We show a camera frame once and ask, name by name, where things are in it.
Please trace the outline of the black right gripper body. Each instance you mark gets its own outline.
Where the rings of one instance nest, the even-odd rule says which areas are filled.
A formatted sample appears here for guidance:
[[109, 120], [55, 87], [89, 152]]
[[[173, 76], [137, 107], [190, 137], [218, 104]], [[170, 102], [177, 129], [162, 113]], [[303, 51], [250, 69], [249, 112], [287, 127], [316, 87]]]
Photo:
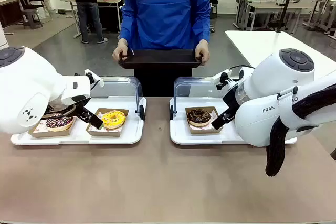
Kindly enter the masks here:
[[246, 92], [242, 84], [236, 84], [223, 97], [228, 109], [222, 114], [223, 119], [233, 119], [239, 107], [246, 102]]

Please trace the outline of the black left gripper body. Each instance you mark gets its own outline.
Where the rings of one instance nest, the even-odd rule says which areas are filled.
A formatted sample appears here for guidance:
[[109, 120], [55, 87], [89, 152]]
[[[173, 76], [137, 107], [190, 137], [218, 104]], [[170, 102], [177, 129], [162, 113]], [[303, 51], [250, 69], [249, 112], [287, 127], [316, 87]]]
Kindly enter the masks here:
[[85, 105], [88, 103], [88, 98], [75, 102], [72, 105], [63, 105], [63, 104], [49, 104], [47, 109], [42, 116], [42, 119], [53, 119], [59, 116], [65, 117], [74, 117], [82, 119], [86, 116], [87, 112]]

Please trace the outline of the person's left hand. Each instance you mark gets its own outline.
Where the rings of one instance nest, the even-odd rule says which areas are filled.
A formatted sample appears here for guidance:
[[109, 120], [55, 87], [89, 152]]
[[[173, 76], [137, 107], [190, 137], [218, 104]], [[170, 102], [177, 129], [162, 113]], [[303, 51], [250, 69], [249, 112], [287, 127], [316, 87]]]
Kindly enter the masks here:
[[200, 40], [195, 48], [195, 59], [201, 62], [201, 66], [206, 65], [210, 58], [208, 42], [204, 39]]

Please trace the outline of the person's right hand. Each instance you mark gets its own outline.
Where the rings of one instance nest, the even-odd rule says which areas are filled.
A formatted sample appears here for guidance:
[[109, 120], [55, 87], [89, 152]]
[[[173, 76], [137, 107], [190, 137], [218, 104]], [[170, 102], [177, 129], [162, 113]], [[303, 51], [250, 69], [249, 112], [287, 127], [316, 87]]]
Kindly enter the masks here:
[[124, 38], [120, 38], [117, 44], [117, 47], [112, 53], [112, 57], [116, 62], [126, 61], [128, 59], [128, 52], [130, 48], [128, 42]]

